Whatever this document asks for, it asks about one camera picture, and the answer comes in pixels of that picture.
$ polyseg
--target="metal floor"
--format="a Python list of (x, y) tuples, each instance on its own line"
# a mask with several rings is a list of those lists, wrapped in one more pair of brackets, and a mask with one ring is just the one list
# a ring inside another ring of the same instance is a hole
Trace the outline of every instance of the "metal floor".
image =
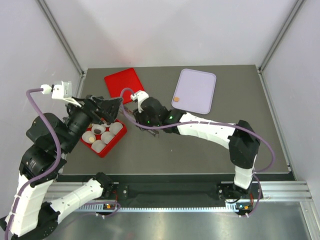
[[(218, 122), (248, 121), (276, 154), (270, 173), (287, 173), (288, 168), (265, 93), (254, 65), (136, 67), (136, 73), (150, 96), (171, 109), (171, 100), (182, 69), (211, 72), (217, 76), (211, 111), (202, 118)], [(82, 96), (109, 98), (104, 77), (124, 68), (91, 68), (87, 71)], [(136, 104), (128, 104), (130, 109)], [(192, 136), (161, 132), (159, 138), (140, 131), (123, 116), (127, 134), (105, 158), (79, 142), (68, 154), (63, 174), (233, 174), (229, 151), (218, 144)], [(266, 167), (271, 155), (263, 144), (255, 168)]]
[(310, 240), (299, 203), (262, 202), (250, 218), (235, 213), (120, 212), (105, 220), (73, 213), (48, 240)]

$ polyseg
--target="table surface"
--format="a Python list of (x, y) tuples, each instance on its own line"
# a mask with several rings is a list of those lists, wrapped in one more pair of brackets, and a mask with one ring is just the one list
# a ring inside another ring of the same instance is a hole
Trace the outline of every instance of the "table surface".
[[(125, 68), (90, 68), (83, 84), (82, 97), (88, 94), (109, 98), (104, 77)], [(276, 154), (270, 173), (287, 173), (288, 167), (277, 135), (268, 102), (254, 65), (136, 67), (145, 91), (171, 109), (171, 100), (182, 69), (214, 73), (217, 77), (210, 113), (196, 116), (217, 122), (245, 120), (267, 140)], [(126, 105), (131, 110), (136, 103)], [(67, 156), (64, 174), (224, 174), (234, 173), (229, 151), (213, 142), (192, 136), (160, 132), (154, 137), (140, 131), (119, 114), (128, 132), (118, 144), (100, 158), (79, 142)], [(257, 170), (266, 167), (271, 154), (261, 144), (255, 162)]]

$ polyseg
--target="red tray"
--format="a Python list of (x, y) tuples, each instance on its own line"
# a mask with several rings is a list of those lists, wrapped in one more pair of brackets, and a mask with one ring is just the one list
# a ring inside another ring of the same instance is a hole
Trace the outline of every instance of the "red tray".
[[(109, 76), (105, 76), (104, 81), (109, 90), (111, 98), (120, 97), (120, 93), (124, 88), (131, 88), (135, 93), (139, 90), (145, 90), (138, 78), (135, 69), (133, 68), (129, 68)], [(131, 102), (130, 95), (131, 93), (129, 91), (126, 91), (124, 93), (123, 104)]]
[[(95, 152), (95, 154), (97, 154), (100, 158), (104, 158), (108, 152), (110, 152), (110, 150), (119, 142), (119, 140), (126, 134), (127, 127), (126, 125), (123, 124), (123, 122), (119, 121), (118, 119), (115, 120), (118, 123), (121, 123), (123, 128), (120, 130), (120, 132), (118, 132), (117, 135), (114, 136), (114, 138), (105, 146), (104, 149), (102, 149), (101, 152), (96, 152), (95, 150), (93, 150), (91, 148), (92, 144), (86, 143), (85, 141), (83, 141), (82, 138), (80, 138), (80, 141), (83, 142), (84, 145), (86, 145), (88, 148), (90, 148), (93, 152)], [(101, 140), (101, 134), (97, 134), (95, 135), (96, 140)]]

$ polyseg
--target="white wall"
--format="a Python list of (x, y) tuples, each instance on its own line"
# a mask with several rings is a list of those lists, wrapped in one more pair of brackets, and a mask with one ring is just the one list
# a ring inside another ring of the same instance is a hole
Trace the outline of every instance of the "white wall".
[(295, 173), (320, 212), (320, 1), (307, 0), (264, 75)]
[(83, 68), (259, 66), (296, 0), (47, 0)]
[[(72, 81), (79, 74), (58, 42), (35, 0), (0, 1), (0, 217), (6, 216), (16, 193), (19, 164), (32, 145), (26, 130), (36, 113), (26, 90), (41, 84)], [(35, 93), (44, 112), (66, 116), (64, 104)]]

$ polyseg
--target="red box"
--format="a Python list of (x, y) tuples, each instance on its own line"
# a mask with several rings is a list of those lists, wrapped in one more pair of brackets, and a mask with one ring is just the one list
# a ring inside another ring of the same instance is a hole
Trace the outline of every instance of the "red box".
[[(108, 152), (110, 152), (110, 150), (119, 142), (119, 140), (126, 134), (127, 127), (126, 125), (124, 125), (123, 122), (119, 121), (118, 119), (115, 120), (118, 123), (121, 123), (123, 128), (120, 130), (120, 132), (118, 132), (117, 135), (114, 136), (114, 138), (105, 146), (105, 148), (101, 151), (101, 152), (96, 152), (95, 150), (93, 150), (91, 148), (92, 144), (86, 143), (85, 141), (83, 141), (82, 138), (80, 138), (80, 141), (83, 142), (84, 145), (86, 145), (88, 148), (90, 148), (93, 152), (95, 152), (95, 154), (97, 154), (100, 158), (104, 158)], [(96, 140), (101, 140), (101, 134), (97, 134), (95, 135)]]
[[(105, 76), (104, 81), (109, 90), (111, 98), (120, 97), (120, 93), (124, 88), (131, 88), (135, 93), (139, 90), (145, 90), (138, 78), (135, 69), (133, 68), (128, 68), (124, 71)], [(129, 91), (126, 91), (124, 93), (123, 104), (131, 102), (130, 95), (131, 93)]]

